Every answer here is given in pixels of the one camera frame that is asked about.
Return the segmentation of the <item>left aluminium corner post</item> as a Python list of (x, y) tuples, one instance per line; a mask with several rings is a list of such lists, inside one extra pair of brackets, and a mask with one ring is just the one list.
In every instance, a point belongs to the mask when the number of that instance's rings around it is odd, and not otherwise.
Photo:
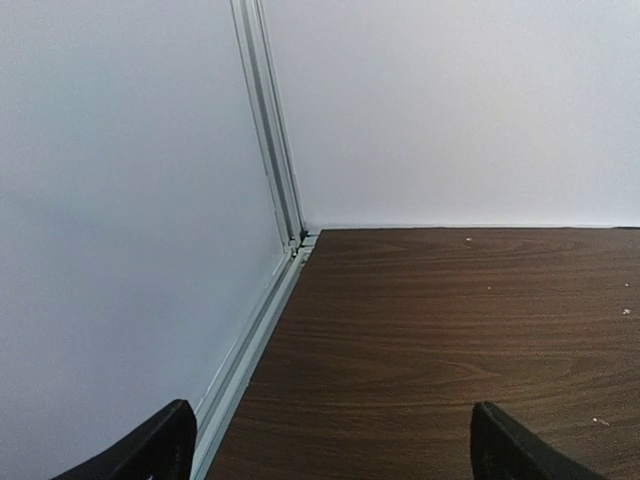
[(231, 3), (247, 93), (275, 206), (276, 221), (287, 251), (298, 251), (307, 230), (300, 210), (284, 117), (260, 1)]

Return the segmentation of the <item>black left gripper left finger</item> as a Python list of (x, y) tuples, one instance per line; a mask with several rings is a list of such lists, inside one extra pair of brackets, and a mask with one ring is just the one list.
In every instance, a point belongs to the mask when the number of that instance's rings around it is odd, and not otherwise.
[(188, 480), (196, 434), (197, 422), (190, 404), (176, 399), (108, 449), (56, 478)]

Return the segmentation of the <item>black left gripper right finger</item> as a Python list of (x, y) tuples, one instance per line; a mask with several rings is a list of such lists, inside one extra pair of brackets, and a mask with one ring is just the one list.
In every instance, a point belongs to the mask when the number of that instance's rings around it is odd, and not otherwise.
[(471, 416), (471, 466), (475, 479), (600, 479), (602, 476), (541, 440), (491, 402)]

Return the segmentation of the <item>left aluminium floor rail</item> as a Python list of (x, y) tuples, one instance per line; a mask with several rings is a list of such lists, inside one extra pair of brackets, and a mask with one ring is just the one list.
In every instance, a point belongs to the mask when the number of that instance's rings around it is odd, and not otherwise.
[(285, 254), (251, 312), (245, 329), (197, 405), (197, 436), (191, 471), (193, 479), (207, 476), (317, 239), (317, 234), (307, 234), (294, 252)]

